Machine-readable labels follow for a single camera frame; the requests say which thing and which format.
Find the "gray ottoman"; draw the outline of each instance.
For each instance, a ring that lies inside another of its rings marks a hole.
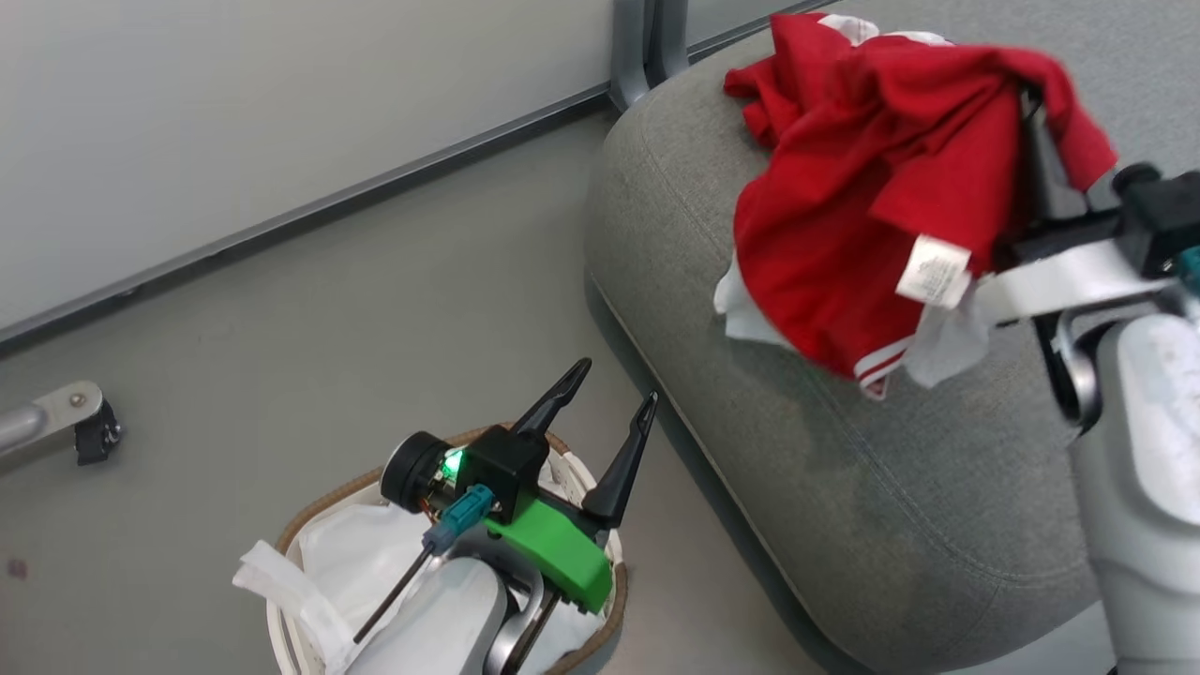
[[[1186,4],[1025,5],[991,4],[992,17],[983,1],[830,10],[1054,50],[1123,150],[1200,162],[1194,125],[1154,124],[1198,109],[1195,92],[1170,85],[1170,61],[1198,55]],[[724,336],[713,289],[737,196],[768,156],[721,82],[770,48],[766,34],[738,43],[619,120],[592,195],[590,273],[833,643],[888,671],[990,661],[1097,598],[1064,453],[1073,432],[1028,325],[995,333],[984,365],[931,392],[894,377],[882,404],[794,354]]]

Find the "green led light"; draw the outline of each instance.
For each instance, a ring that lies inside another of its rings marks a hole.
[[[458,467],[462,466],[462,450],[454,450],[442,460],[442,473],[454,480],[458,477]]]

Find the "white cloth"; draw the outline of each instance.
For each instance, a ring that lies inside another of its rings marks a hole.
[[[538,478],[542,486],[565,497],[548,462]],[[362,644],[354,644],[354,633],[421,552],[421,534],[428,527],[426,516],[392,504],[352,504],[301,530],[302,571],[270,544],[258,542],[241,557],[233,584],[270,599],[290,616],[320,652],[324,675],[353,675],[354,659],[431,573],[428,567],[418,573]],[[583,646],[604,622],[602,616],[560,607],[546,622],[520,674],[546,671],[563,655]],[[401,670],[422,671],[412,665]]]
[[[829,14],[818,23],[841,32],[856,47],[880,36],[878,26],[857,17]],[[925,31],[898,31],[887,35],[900,35],[926,44],[952,44],[944,37]],[[916,334],[894,346],[896,350],[905,351],[904,357],[880,370],[878,375],[886,376],[892,370],[904,366],[914,382],[930,388],[983,360],[988,354],[989,324],[976,306],[973,291],[974,283],[954,309],[926,305]],[[737,251],[733,252],[730,270],[716,283],[713,306],[716,313],[725,316],[726,336],[734,340],[779,345],[794,351],[794,347],[775,329],[770,319],[762,313],[754,298],[750,297],[738,267]],[[864,393],[871,398],[882,399],[887,392],[886,387],[887,380],[884,377],[865,388]]]

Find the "gray floor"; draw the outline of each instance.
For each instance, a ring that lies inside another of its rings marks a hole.
[[[0,563],[28,566],[0,574],[0,673],[275,671],[263,602],[229,583],[238,557],[409,432],[512,418],[581,356],[595,365],[554,429],[605,465],[647,383],[582,275],[608,124],[576,123],[0,362],[0,408],[90,378],[128,428],[106,465],[64,449],[0,477]],[[679,444],[660,428],[646,453],[605,673],[822,671]]]

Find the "white wall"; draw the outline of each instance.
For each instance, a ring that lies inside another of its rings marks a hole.
[[[695,0],[701,37],[778,2]],[[608,78],[611,0],[0,0],[0,334]]]
[[[690,0],[688,43],[695,44],[726,30],[796,5],[800,0]]]

